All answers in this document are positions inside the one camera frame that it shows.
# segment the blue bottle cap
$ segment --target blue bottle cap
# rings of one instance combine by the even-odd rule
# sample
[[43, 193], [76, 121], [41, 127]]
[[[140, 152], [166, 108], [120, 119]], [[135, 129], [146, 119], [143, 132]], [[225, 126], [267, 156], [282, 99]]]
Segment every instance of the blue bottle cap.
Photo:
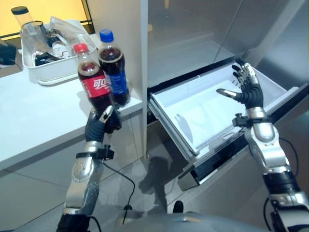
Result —
[[109, 29], [103, 29], [100, 31], [100, 39], [103, 42], [111, 42], [114, 40], [114, 36], [112, 35], [112, 31]]

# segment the wall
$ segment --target wall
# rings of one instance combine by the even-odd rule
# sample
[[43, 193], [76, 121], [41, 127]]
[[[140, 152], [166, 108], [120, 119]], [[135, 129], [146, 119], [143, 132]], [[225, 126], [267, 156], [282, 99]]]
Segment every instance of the wall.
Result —
[[309, 82], [308, 1], [268, 49], [257, 69], [287, 89]]
[[27, 6], [32, 19], [48, 23], [50, 16], [60, 19], [86, 20], [81, 0], [1, 0], [0, 35], [18, 32], [20, 26], [11, 12], [16, 6]]

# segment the plastic bag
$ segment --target plastic bag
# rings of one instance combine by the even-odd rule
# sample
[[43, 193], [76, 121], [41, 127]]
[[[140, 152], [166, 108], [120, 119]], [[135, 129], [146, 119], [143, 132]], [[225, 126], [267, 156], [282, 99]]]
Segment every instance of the plastic bag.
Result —
[[54, 16], [50, 17], [49, 26], [51, 29], [57, 29], [61, 31], [62, 35], [57, 36], [63, 43], [69, 45], [71, 48], [73, 48], [74, 44], [84, 43], [88, 46], [89, 51], [93, 51], [95, 49], [94, 43], [89, 38], [88, 33], [83, 29], [80, 29]]

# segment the white dish rack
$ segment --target white dish rack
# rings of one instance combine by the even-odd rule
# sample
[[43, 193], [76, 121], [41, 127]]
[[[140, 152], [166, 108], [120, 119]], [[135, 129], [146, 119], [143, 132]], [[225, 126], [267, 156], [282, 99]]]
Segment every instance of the white dish rack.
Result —
[[[86, 31], [81, 23], [77, 20], [66, 20], [68, 23], [73, 24], [74, 26]], [[98, 53], [96, 46], [92, 42], [88, 49], [90, 49], [89, 54], [94, 59], [98, 59]], [[77, 55], [57, 60], [48, 64], [34, 66], [32, 61], [32, 54], [26, 49], [26, 46], [23, 46], [22, 42], [22, 60], [24, 67], [28, 68], [29, 76], [35, 77], [39, 84], [44, 86], [59, 84], [71, 79], [75, 79], [77, 75], [77, 65], [78, 57]]]

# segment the red bottle cap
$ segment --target red bottle cap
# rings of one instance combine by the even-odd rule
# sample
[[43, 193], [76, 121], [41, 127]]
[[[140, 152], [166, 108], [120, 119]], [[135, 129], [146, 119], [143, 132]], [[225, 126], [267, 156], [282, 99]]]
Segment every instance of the red bottle cap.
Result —
[[73, 46], [75, 53], [87, 52], [88, 48], [87, 45], [84, 43], [77, 43]]

